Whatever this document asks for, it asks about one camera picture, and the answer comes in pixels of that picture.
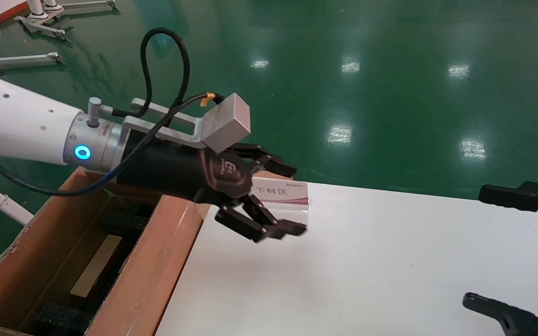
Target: label sign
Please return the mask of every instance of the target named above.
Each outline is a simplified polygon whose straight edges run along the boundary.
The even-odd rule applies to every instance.
[[[251,191],[261,202],[308,205],[306,182],[252,178]]]

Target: green floor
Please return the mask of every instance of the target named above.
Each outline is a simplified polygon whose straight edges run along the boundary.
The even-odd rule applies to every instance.
[[[485,183],[538,181],[538,0],[117,0],[117,15],[80,15],[68,42],[6,21],[0,57],[57,51],[64,66],[2,79],[85,108],[143,98],[141,37],[184,37],[189,93],[237,92],[253,134],[299,167],[297,179],[476,198]],[[149,47],[154,102],[181,78],[169,38]],[[202,113],[190,108],[188,113]],[[54,188],[70,167],[2,160]],[[0,177],[32,212],[44,196]],[[0,214],[0,252],[18,224]]]

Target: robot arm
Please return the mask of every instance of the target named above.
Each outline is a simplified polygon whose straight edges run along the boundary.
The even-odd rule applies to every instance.
[[[141,105],[135,99],[132,108]],[[162,116],[168,111],[156,104],[147,110]],[[111,172],[155,127],[132,116],[122,124],[100,119],[112,112],[98,98],[89,100],[85,113],[0,80],[0,156]],[[296,168],[261,146],[237,143],[250,134],[249,107],[240,96],[231,94],[201,118],[178,112],[173,119],[192,128],[192,134],[160,128],[117,182],[215,204],[218,222],[255,242],[306,231],[303,224],[276,219],[249,195],[257,170],[289,177]],[[250,218],[233,210],[239,204]]]

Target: cardboard box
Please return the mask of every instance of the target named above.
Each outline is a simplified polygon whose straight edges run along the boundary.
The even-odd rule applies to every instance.
[[[79,168],[61,189],[97,178]],[[156,209],[86,335],[154,334],[209,207],[110,183],[84,196],[50,198],[0,255],[0,336],[30,335],[45,302],[70,303],[72,287],[107,236],[101,217],[127,201]]]

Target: white table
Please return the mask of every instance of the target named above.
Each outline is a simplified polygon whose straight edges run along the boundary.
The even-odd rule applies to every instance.
[[[309,231],[256,245],[209,212],[156,336],[503,336],[538,315],[538,213],[309,183]]]

